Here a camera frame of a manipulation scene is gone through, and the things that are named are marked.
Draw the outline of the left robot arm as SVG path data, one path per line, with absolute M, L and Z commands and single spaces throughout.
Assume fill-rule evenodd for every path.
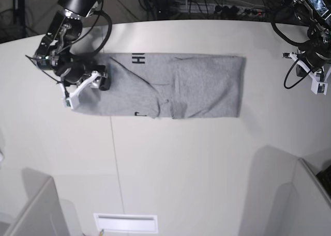
M 296 18 L 308 26 L 304 42 L 288 38 L 276 25 L 276 17 L 282 10 L 290 8 Z M 288 44 L 297 47 L 298 58 L 311 73 L 325 77 L 324 66 L 330 63 L 330 8 L 323 0 L 282 0 L 273 10 L 270 22 L 274 32 Z

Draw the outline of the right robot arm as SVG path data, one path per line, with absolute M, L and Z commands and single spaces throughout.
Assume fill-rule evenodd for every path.
M 38 49 L 28 59 L 45 75 L 53 71 L 55 80 L 64 87 L 81 85 L 92 73 L 96 73 L 96 87 L 109 90 L 111 79 L 106 67 L 96 63 L 95 56 L 103 49 L 112 32 L 112 20 L 103 11 L 103 0 L 58 0 L 61 6 Z M 71 47 L 82 40 L 83 19 L 97 15 L 108 23 L 106 36 L 100 46 L 91 52 L 71 53 Z

